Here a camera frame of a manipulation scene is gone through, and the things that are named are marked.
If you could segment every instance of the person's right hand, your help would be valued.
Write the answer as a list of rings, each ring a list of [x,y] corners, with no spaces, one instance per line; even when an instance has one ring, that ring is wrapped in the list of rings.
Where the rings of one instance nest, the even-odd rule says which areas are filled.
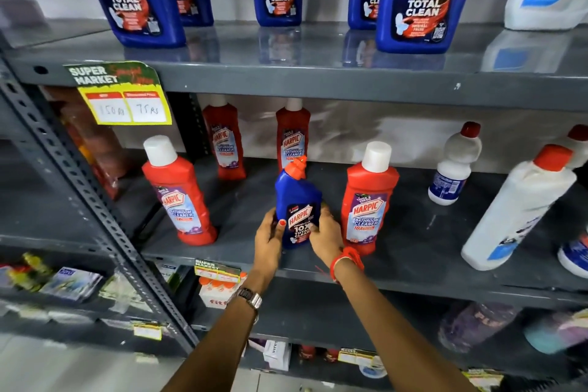
[[[327,267],[330,267],[335,257],[341,254],[341,225],[331,215],[327,203],[323,202],[320,206],[319,227],[311,224],[311,245],[315,254]]]

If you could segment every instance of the orange nozzle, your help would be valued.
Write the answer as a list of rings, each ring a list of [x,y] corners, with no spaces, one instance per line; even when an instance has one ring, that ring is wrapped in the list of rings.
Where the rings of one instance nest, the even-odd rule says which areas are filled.
[[[294,158],[286,167],[284,171],[294,180],[300,180],[304,178],[304,170],[306,169],[306,155],[302,157]]]

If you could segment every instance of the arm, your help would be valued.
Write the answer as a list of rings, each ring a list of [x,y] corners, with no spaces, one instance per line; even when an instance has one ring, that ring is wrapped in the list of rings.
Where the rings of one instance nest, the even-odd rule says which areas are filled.
[[[319,225],[320,229],[314,227],[311,232],[312,248],[330,267],[341,254],[343,239],[341,226],[325,204],[320,211]],[[476,391],[459,369],[404,319],[351,260],[344,258],[337,262],[334,275],[376,347],[395,390]]]
[[[272,232],[274,212],[266,213],[255,235],[254,266],[243,283],[260,295],[268,288],[282,253],[286,223],[279,223]],[[229,392],[254,320],[255,311],[245,299],[232,300],[162,392]]]

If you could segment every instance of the white bottle cap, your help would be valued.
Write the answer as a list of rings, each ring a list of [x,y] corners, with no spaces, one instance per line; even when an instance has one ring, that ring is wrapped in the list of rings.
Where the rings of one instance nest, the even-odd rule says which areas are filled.
[[[178,158],[176,150],[169,137],[165,135],[156,135],[147,138],[143,143],[147,158],[153,166],[167,166],[172,164]]]
[[[220,95],[218,93],[210,93],[210,105],[212,107],[226,106],[226,96]]]
[[[362,166],[366,171],[380,173],[386,172],[390,167],[390,157],[392,155],[392,147],[390,144],[381,141],[372,141],[366,146]]]
[[[286,101],[286,110],[292,112],[302,110],[302,98],[288,98]]]

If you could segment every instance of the hand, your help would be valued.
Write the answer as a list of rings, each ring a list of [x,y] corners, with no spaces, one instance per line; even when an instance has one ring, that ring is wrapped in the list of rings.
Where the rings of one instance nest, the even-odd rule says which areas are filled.
[[[342,253],[341,225],[331,215],[327,203],[320,206],[319,227],[311,225],[311,245],[320,260],[330,267],[331,262]]]
[[[276,274],[277,264],[282,254],[282,236],[286,228],[286,221],[280,220],[280,223],[276,224],[275,230],[272,230],[275,212],[276,209],[272,208],[265,214],[255,234],[255,257],[252,271],[259,273],[263,278],[263,291],[268,287],[273,275]]]

